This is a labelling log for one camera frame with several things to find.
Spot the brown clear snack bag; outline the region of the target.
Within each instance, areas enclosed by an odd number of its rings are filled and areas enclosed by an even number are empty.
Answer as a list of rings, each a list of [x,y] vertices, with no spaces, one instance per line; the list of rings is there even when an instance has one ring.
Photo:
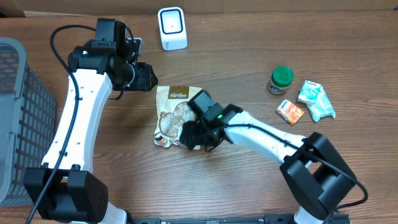
[[[158,86],[156,89],[157,124],[154,144],[162,147],[171,145],[185,147],[180,142],[183,124],[194,121],[196,115],[187,105],[199,91],[195,86]]]

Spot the orange white small box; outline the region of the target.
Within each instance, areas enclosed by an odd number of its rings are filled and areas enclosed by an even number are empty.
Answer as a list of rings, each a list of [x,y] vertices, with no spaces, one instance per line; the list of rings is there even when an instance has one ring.
[[[276,112],[290,125],[294,125],[304,115],[303,110],[287,99],[282,101],[277,107]]]

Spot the green lid jar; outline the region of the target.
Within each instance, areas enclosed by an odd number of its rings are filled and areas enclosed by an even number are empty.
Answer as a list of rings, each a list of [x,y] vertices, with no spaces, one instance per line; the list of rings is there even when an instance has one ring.
[[[290,67],[279,66],[272,72],[267,83],[267,89],[274,95],[284,94],[294,80],[294,73]]]

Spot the small teal gum pack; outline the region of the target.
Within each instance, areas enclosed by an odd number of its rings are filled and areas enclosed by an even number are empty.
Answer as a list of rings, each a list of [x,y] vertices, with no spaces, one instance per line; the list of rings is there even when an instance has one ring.
[[[305,80],[301,89],[299,90],[297,101],[313,105],[321,89],[321,84]]]

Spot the teal tissue pack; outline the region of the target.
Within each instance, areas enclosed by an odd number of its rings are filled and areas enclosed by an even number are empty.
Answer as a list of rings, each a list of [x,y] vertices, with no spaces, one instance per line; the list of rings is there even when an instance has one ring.
[[[322,85],[316,102],[313,105],[307,104],[307,108],[309,109],[312,119],[315,122],[318,122],[326,116],[332,116],[333,118],[336,118],[336,113]]]

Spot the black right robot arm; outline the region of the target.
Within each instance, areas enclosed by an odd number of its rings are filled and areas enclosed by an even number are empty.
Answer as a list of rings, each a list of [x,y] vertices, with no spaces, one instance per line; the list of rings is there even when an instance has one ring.
[[[223,141],[255,150],[275,162],[299,210],[294,223],[327,223],[356,182],[332,143],[320,133],[305,137],[263,123],[235,105],[221,106],[205,91],[187,105],[196,119],[183,124],[180,142],[211,151]]]

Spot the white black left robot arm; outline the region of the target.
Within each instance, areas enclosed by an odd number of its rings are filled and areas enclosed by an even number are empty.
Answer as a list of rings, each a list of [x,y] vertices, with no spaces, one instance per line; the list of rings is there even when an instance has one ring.
[[[95,37],[75,47],[62,65],[68,94],[55,137],[41,165],[26,169],[24,187],[33,213],[60,223],[131,223],[127,210],[109,201],[93,175],[93,151],[105,103],[113,91],[150,91],[158,83],[139,62],[143,41],[116,19],[99,18]]]

